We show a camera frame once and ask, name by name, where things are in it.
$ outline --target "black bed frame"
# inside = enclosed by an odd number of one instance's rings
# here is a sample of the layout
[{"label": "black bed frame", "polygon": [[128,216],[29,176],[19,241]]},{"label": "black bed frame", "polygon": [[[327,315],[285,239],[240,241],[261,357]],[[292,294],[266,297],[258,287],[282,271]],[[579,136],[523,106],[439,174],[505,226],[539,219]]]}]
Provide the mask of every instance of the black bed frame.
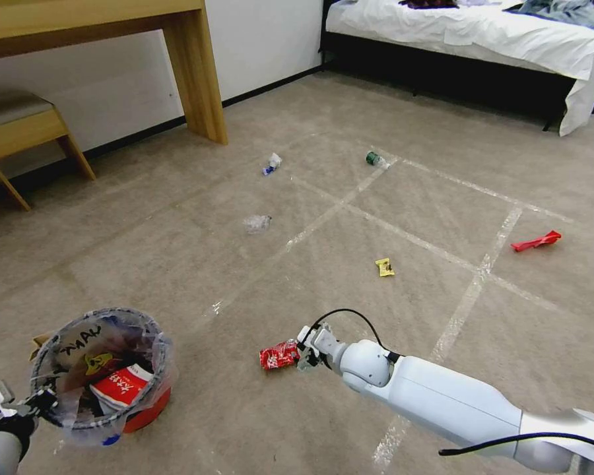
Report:
[{"label": "black bed frame", "polygon": [[[561,122],[565,98],[574,79],[478,59],[434,53],[408,46],[367,40],[325,30],[328,10],[339,0],[323,0],[321,68],[358,73],[402,84],[419,92],[438,95],[493,110],[509,110],[545,121],[544,131]],[[334,59],[327,61],[327,53]],[[476,87],[476,80],[498,84],[501,94]]]}]

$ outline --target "wooden chair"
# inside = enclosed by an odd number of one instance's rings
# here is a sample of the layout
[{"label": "wooden chair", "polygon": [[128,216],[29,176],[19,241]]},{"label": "wooden chair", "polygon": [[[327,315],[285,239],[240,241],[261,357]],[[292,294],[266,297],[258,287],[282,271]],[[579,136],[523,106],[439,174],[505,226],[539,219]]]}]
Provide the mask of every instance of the wooden chair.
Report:
[{"label": "wooden chair", "polygon": [[[36,145],[57,141],[67,157],[73,157],[83,174],[95,179],[86,158],[53,104],[27,92],[0,95],[0,159]],[[28,203],[0,171],[0,183],[29,211]]]}]

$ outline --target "wooden desk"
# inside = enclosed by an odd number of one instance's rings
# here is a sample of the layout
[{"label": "wooden desk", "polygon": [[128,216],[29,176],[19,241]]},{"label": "wooden desk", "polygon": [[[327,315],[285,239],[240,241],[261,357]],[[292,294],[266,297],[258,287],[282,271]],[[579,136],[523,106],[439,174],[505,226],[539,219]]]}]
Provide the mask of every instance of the wooden desk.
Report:
[{"label": "wooden desk", "polygon": [[204,0],[0,0],[0,57],[159,29],[187,127],[226,144]]}]

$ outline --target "black cable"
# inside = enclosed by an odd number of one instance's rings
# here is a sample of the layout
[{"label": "black cable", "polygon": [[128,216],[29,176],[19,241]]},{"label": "black cable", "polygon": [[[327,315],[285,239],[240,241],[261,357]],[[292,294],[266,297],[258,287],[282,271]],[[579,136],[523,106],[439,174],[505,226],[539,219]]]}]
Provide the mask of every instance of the black cable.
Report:
[{"label": "black cable", "polygon": [[501,439],[482,442],[476,445],[471,445],[469,447],[464,447],[463,449],[442,449],[441,451],[438,451],[438,454],[442,457],[452,457],[453,455],[462,455],[465,453],[476,452],[478,450],[487,449],[489,447],[493,447],[495,445],[500,445],[503,443],[518,442],[521,440],[528,439],[540,439],[542,437],[559,437],[561,439],[574,439],[594,445],[594,439],[590,439],[582,435],[563,432],[533,432],[528,434],[511,435],[510,437],[503,437]]},{"label": "black cable", "polygon": [[329,311],[328,313],[325,313],[324,315],[322,315],[321,317],[319,317],[318,319],[316,319],[316,320],[315,320],[315,323],[313,323],[313,324],[310,326],[310,329],[308,330],[308,332],[306,332],[306,335],[304,336],[304,339],[303,339],[302,341],[300,341],[300,342],[299,342],[299,343],[300,343],[300,345],[301,345],[301,346],[304,346],[304,342],[305,342],[305,341],[308,339],[308,335],[310,335],[310,332],[312,332],[313,330],[316,330],[317,328],[319,328],[319,324],[320,324],[320,322],[322,322],[322,320],[324,320],[324,319],[328,318],[330,315],[332,315],[332,314],[334,314],[334,313],[338,313],[338,312],[342,312],[342,311],[348,311],[348,312],[350,312],[350,313],[353,313],[353,314],[355,314],[355,315],[358,315],[359,317],[361,317],[361,318],[362,318],[362,319],[365,321],[365,323],[367,323],[367,324],[368,324],[368,326],[370,327],[370,330],[372,330],[372,333],[374,333],[374,338],[376,338],[376,341],[378,342],[378,344],[379,344],[379,345],[380,345],[380,346],[381,346],[381,347],[382,347],[382,348],[383,348],[385,351],[388,351],[390,354],[394,355],[394,356],[393,356],[393,358],[394,358],[394,360],[393,360],[393,361],[397,360],[399,356],[403,356],[403,355],[398,355],[398,353],[395,353],[395,352],[393,352],[393,351],[391,351],[391,350],[387,349],[387,348],[386,348],[386,347],[383,345],[383,342],[381,341],[381,338],[378,336],[378,333],[376,332],[376,329],[374,328],[374,326],[373,326],[372,322],[370,322],[370,321],[368,320],[368,318],[367,318],[365,315],[363,315],[361,312],[358,312],[358,311],[356,311],[356,310],[353,310],[353,309],[347,309],[347,308],[340,308],[340,309],[334,309],[334,310],[331,310],[331,311]]}]

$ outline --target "chair seat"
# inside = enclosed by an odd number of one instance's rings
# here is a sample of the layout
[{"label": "chair seat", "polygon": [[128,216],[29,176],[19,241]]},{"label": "chair seat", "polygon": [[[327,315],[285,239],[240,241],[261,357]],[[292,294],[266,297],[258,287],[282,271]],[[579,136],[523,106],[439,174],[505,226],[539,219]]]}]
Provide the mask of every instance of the chair seat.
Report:
[{"label": "chair seat", "polygon": [[44,112],[53,104],[29,92],[9,92],[0,95],[0,125],[29,115]]}]

